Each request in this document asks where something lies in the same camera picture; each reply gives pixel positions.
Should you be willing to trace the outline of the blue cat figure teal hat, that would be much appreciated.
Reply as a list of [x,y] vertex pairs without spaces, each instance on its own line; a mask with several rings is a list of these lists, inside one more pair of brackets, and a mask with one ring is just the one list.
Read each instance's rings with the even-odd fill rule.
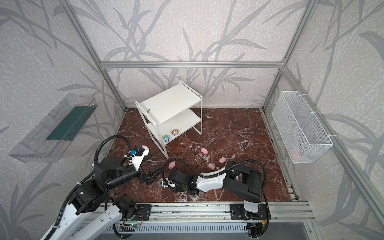
[[165,135],[165,136],[163,136],[163,141],[164,141],[165,143],[169,143],[170,140],[171,140],[171,138],[170,138],[169,135]]

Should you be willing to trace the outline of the blue cat figure flower collar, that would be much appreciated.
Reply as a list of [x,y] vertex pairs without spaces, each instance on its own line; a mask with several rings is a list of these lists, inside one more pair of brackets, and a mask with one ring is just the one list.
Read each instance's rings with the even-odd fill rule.
[[172,130],[172,135],[173,135],[174,137],[177,137],[179,134],[180,134],[179,130],[177,130],[177,129]]

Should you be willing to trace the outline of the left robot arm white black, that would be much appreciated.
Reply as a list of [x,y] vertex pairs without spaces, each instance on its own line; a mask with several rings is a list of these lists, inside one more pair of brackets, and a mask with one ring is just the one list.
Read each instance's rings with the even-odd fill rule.
[[74,230],[82,224],[100,204],[107,205],[110,200],[110,191],[138,179],[140,183],[151,185],[164,172],[164,168],[145,173],[142,163],[153,155],[147,146],[129,148],[128,155],[123,160],[116,156],[106,157],[98,161],[99,153],[103,146],[113,140],[122,139],[129,144],[124,136],[110,136],[97,148],[94,156],[94,169],[83,180],[78,182],[64,200],[57,220],[42,237],[44,240],[94,240],[108,226],[116,225],[120,220],[132,220],[140,214],[136,203],[127,195],[122,195],[113,201],[113,204],[105,206],[105,211],[97,219],[79,233]]

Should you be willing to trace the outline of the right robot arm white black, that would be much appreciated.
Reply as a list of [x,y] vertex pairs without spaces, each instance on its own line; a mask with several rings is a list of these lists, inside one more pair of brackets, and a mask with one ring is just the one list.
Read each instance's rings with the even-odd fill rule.
[[174,193],[186,192],[188,195],[198,195],[211,190],[223,189],[240,197],[244,201],[239,215],[244,220],[254,220],[259,217],[262,200],[268,205],[265,188],[268,181],[266,167],[259,161],[249,159],[240,162],[230,161],[217,171],[199,173],[182,159],[172,158],[168,161],[180,162],[194,172],[190,176],[173,169],[168,177],[161,172],[162,179],[159,186],[169,188]]

